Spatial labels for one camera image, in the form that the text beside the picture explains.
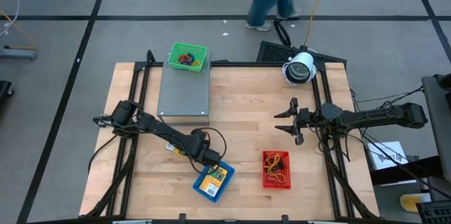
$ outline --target yellow cable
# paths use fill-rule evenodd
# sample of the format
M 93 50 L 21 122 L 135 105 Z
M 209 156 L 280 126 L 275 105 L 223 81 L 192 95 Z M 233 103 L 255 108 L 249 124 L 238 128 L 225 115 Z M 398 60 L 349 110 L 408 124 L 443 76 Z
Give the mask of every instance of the yellow cable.
M 11 47 L 12 49 L 37 49 L 36 41 L 33 38 L 31 38 L 30 36 L 28 36 L 28 34 L 23 30 L 23 28 L 21 28 L 19 25 L 17 25 L 15 22 L 13 22 L 13 20 L 11 20 L 11 18 L 9 18 L 9 16 L 3 10 L 0 10 L 0 13 L 3 16 L 5 16 L 5 18 L 8 19 L 9 22 L 11 24 L 13 24 L 13 26 L 22 33 L 22 35 L 27 37 L 28 41 L 31 43 L 31 45 L 33 45 L 33 47 L 29 47 L 29 46 L 12 46 Z
M 285 182 L 285 176 L 284 174 L 280 174 L 280 173 L 274 173 L 273 172 L 273 168 L 276 167 L 279 163 L 281 159 L 281 156 L 278 152 L 273 152 L 272 154 L 268 154 L 268 156 L 266 157 L 265 161 L 264 161 L 264 167 L 268 168 L 268 175 L 273 176 L 277 179 L 277 181 L 279 181 L 280 183 L 284 183 Z
M 311 10 L 311 15 L 310 15 L 310 21 L 309 21 L 309 27 L 307 28 L 307 36 L 305 37 L 305 41 L 304 41 L 304 45 L 307 45 L 307 41 L 309 40 L 309 35 L 310 35 L 310 26 L 311 26 L 311 22 L 313 21 L 313 16 L 315 15 L 315 11 L 316 11 L 316 7 L 318 6 L 318 2 L 319 0 L 315 1 L 315 6 L 313 7 L 313 9 Z

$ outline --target wooden table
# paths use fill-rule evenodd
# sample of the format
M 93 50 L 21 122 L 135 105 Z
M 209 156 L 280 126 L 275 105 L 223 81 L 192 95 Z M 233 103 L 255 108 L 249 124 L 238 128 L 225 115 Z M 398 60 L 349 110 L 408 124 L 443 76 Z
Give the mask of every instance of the wooden table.
M 111 114 L 120 100 L 128 98 L 133 66 L 133 63 L 116 64 L 106 114 Z M 343 64 L 329 63 L 326 68 L 333 103 L 354 110 Z M 137 97 L 141 80 L 138 80 Z M 161 68 L 152 67 L 144 110 L 154 115 L 160 82 Z M 323 101 L 322 84 L 320 91 Z M 288 109 L 292 97 L 298 98 L 300 108 L 315 109 L 311 84 L 291 87 L 283 79 L 280 68 L 213 67 L 210 126 L 224 134 L 228 150 L 223 160 L 236 170 L 227 190 L 218 203 L 211 203 L 192 189 L 199 174 L 186 159 L 165 150 L 164 140 L 141 135 L 127 218 L 177 219 L 179 213 L 186 213 L 188 219 L 280 220 L 281 215 L 288 214 L 290 220 L 333 220 L 326 167 L 316 135 L 303 130 L 304 144 L 296 146 L 293 137 L 274 128 L 274 125 L 292 124 L 291 118 L 273 118 Z M 189 133 L 192 127 L 176 129 Z M 359 137 L 356 130 L 352 134 Z M 96 148 L 111 136 L 111 128 L 100 129 Z M 221 139 L 214 132 L 211 137 L 211 148 L 221 153 Z M 80 214 L 91 210 L 111 184 L 118 142 L 102 151 L 92 163 Z M 349 148 L 351 162 L 345 161 L 349 183 L 369 210 L 378 215 L 363 145 L 350 137 Z M 290 152 L 290 190 L 263 189 L 262 151 L 269 149 Z M 122 192 L 120 188 L 115 213 L 119 212 Z M 345 216 L 339 185 L 338 194 Z

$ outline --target sneaker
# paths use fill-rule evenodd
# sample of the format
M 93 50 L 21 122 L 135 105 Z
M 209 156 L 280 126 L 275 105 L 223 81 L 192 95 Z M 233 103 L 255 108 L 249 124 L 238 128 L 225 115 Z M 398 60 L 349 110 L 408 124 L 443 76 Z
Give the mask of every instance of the sneaker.
M 292 14 L 290 14 L 288 17 L 282 17 L 277 12 L 277 19 L 281 19 L 281 20 L 288 20 L 290 18 L 298 18 L 300 16 L 301 16 L 301 10 L 299 10 L 299 9 L 295 9 L 295 11 Z
M 272 25 L 270 23 L 264 23 L 262 26 L 253 26 L 249 23 L 246 23 L 246 27 L 250 30 L 269 31 Z

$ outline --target green plastic bin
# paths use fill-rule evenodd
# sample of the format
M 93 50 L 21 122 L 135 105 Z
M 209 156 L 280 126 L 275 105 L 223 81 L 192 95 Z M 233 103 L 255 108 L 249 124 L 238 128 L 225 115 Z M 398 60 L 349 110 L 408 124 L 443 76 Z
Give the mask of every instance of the green plastic bin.
M 186 66 L 180 65 L 178 58 L 184 54 L 191 53 L 195 60 L 200 62 L 200 66 Z M 190 70 L 193 72 L 200 72 L 204 66 L 204 59 L 206 56 L 206 47 L 197 46 L 193 44 L 175 43 L 169 56 L 168 63 L 174 68 L 182 70 Z

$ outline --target blue package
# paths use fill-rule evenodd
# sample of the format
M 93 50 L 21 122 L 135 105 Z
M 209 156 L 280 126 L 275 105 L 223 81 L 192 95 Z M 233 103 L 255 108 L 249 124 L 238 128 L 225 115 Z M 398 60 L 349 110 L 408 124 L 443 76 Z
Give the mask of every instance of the blue package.
M 208 173 L 210 167 L 205 166 L 204 170 L 202 171 L 202 174 L 200 174 L 200 176 L 197 178 L 196 182 L 194 182 L 194 184 L 192 185 L 192 188 L 196 192 L 199 192 L 202 196 L 206 197 L 209 201 L 211 201 L 213 203 L 216 203 L 219 200 L 219 198 L 223 194 L 224 190 L 226 189 L 228 183 L 230 182 L 230 179 L 232 179 L 232 176 L 235 173 L 235 169 L 232 168 L 231 166 L 229 166 L 227 163 L 225 163 L 223 161 L 219 162 L 219 166 L 221 168 L 227 170 L 227 175 L 224 178 L 224 181 L 223 181 L 221 187 L 219 187 L 219 191 L 216 193 L 215 197 L 212 197 L 212 196 L 208 195 L 206 192 L 204 192 L 203 190 L 201 190 L 199 188 L 199 186 L 201 185 L 202 181 L 204 180 L 206 174 Z

